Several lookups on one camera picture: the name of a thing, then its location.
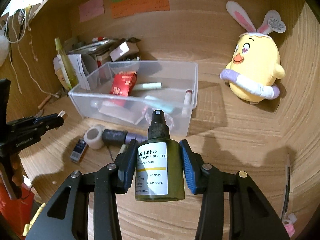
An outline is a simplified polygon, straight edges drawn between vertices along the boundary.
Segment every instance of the bunny ear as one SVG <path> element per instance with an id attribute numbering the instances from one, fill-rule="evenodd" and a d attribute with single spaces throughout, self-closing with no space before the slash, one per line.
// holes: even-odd
<path id="1" fill-rule="evenodd" d="M 247 32 L 256 32 L 256 28 L 251 22 L 249 16 L 245 10 L 236 2 L 228 1 L 227 2 L 227 11 L 230 15 L 243 27 Z"/>
<path id="2" fill-rule="evenodd" d="M 273 30 L 270 28 L 270 25 L 268 24 L 268 20 L 270 18 L 281 20 L 280 14 L 276 10 L 268 11 L 266 16 L 264 17 L 262 25 L 257 30 L 258 33 L 268 35 L 269 33 L 273 32 Z"/>

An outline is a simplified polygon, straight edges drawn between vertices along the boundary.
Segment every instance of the metal screw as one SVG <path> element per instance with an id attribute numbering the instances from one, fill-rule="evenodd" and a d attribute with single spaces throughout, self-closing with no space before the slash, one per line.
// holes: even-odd
<path id="1" fill-rule="evenodd" d="M 72 178 L 77 178 L 77 177 L 79 177 L 79 175 L 80 175 L 79 171 L 74 171 L 73 173 L 71 173 Z"/>
<path id="2" fill-rule="evenodd" d="M 212 168 L 212 166 L 210 163 L 204 163 L 204 164 L 202 164 L 202 168 L 204 170 L 210 170 Z"/>
<path id="3" fill-rule="evenodd" d="M 248 174 L 245 171 L 239 171 L 239 176 L 241 178 L 246 178 L 248 176 Z"/>
<path id="4" fill-rule="evenodd" d="M 117 165 L 115 165 L 114 163 L 109 163 L 109 164 L 107 165 L 107 169 L 108 169 L 108 170 L 114 170 L 116 167 L 117 167 Z"/>

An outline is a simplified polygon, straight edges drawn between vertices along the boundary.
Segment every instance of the pink inner ear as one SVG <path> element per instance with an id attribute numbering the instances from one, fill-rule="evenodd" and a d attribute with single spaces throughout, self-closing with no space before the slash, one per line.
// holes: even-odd
<path id="1" fill-rule="evenodd" d="M 247 20 L 237 11 L 235 11 L 235 16 L 239 23 L 245 26 L 245 29 L 249 32 L 254 32 L 255 29 L 247 22 Z"/>
<path id="2" fill-rule="evenodd" d="M 269 25 L 268 25 L 268 24 L 265 24 L 265 25 L 261 26 L 261 27 L 258 29 L 258 33 L 263 33 L 263 32 L 266 31 L 268 28 L 269 28 Z"/>

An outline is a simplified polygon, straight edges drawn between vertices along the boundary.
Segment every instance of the clear plastic bin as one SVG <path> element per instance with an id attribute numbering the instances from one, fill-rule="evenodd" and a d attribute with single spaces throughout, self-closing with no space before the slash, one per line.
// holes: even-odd
<path id="1" fill-rule="evenodd" d="M 132 91 L 130 96 L 110 95 L 114 76 L 121 71 L 136 71 L 137 82 L 161 82 L 162 89 Z M 87 85 L 78 84 L 69 96 L 82 117 L 148 129 L 152 111 L 165 112 L 171 134 L 187 135 L 192 109 L 198 93 L 198 64 L 179 61 L 107 62 L 91 73 Z M 190 105 L 185 105 L 187 90 L 192 90 Z"/>

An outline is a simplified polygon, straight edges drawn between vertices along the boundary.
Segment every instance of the red fabric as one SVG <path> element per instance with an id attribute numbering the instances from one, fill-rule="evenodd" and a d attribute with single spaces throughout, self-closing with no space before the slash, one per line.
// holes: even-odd
<path id="1" fill-rule="evenodd" d="M 29 190 L 22 187 L 22 197 L 28 194 Z M 24 225 L 29 224 L 31 220 L 33 198 L 34 194 L 30 192 L 28 198 L 24 200 L 11 200 L 4 185 L 0 184 L 0 212 L 21 240 L 25 239 L 22 236 Z"/>

